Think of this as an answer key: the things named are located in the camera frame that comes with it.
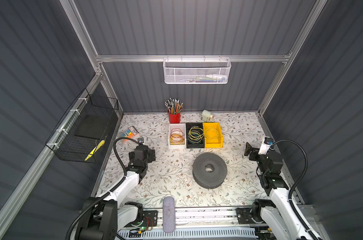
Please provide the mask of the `grey perforated cable spool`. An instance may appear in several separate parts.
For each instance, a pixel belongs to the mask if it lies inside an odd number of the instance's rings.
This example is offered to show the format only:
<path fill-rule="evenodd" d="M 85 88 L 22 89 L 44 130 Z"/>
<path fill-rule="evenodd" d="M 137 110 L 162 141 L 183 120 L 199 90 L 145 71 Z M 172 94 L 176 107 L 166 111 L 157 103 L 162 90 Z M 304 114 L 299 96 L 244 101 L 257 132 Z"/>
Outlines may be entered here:
<path fill-rule="evenodd" d="M 194 160 L 192 175 L 200 187 L 216 189 L 223 184 L 227 177 L 227 165 L 220 156 L 204 153 Z"/>

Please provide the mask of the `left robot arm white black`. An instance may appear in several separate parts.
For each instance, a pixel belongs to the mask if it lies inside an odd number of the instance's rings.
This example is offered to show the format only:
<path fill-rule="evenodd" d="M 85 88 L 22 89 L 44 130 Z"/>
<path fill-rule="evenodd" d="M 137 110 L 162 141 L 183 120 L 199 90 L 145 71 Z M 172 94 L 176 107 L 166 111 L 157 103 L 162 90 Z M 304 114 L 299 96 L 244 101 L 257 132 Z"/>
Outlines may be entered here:
<path fill-rule="evenodd" d="M 132 141 L 137 144 L 134 151 L 128 154 L 127 167 L 116 150 L 116 143 L 119 140 Z M 114 240 L 122 228 L 143 221 L 142 204 L 127 202 L 122 208 L 119 207 L 119 204 L 144 179 L 148 164 L 155 161 L 155 150 L 144 144 L 143 137 L 139 137 L 137 140 L 120 137 L 114 141 L 113 151 L 123 168 L 123 176 L 104 194 L 87 199 L 83 210 L 67 230 L 66 240 Z"/>

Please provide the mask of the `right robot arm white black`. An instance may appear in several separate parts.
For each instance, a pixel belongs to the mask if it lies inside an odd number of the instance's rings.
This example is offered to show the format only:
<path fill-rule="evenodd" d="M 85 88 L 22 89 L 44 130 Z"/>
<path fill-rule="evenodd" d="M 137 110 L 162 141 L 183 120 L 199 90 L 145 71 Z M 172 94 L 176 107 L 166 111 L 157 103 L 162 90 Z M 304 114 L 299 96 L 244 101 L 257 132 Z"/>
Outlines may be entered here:
<path fill-rule="evenodd" d="M 237 208 L 239 224 L 267 224 L 271 234 L 259 234 L 263 240 L 320 240 L 293 199 L 298 185 L 289 187 L 282 178 L 283 157 L 275 150 L 277 142 L 265 137 L 259 148 L 246 143 L 244 155 L 257 163 L 256 175 L 268 199 L 256 199 L 250 208 Z"/>

